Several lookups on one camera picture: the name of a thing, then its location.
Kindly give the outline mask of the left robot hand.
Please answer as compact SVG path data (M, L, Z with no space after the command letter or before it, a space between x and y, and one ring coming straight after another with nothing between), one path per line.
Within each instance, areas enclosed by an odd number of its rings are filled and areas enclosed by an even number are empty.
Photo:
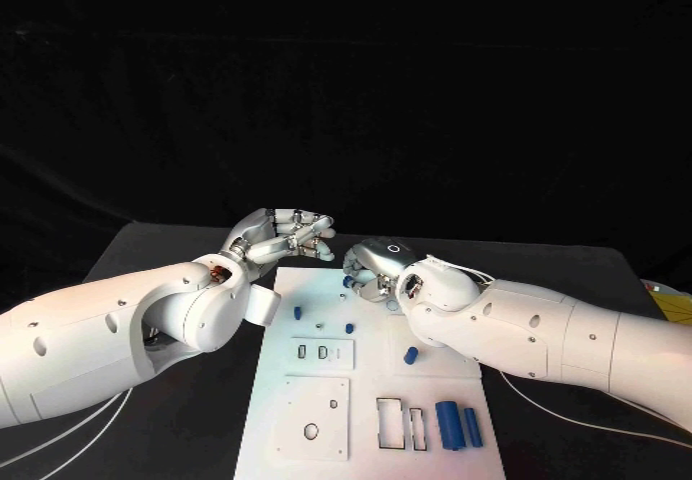
M233 226L219 254L240 265L250 282L284 257L331 261L333 223L330 216L301 209L259 208Z

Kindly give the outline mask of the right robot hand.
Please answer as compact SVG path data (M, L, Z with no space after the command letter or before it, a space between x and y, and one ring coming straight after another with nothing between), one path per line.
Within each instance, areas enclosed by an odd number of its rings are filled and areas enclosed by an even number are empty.
M343 286L377 303L389 299L399 276L418 261L410 248L390 237L367 238L356 243L343 259Z

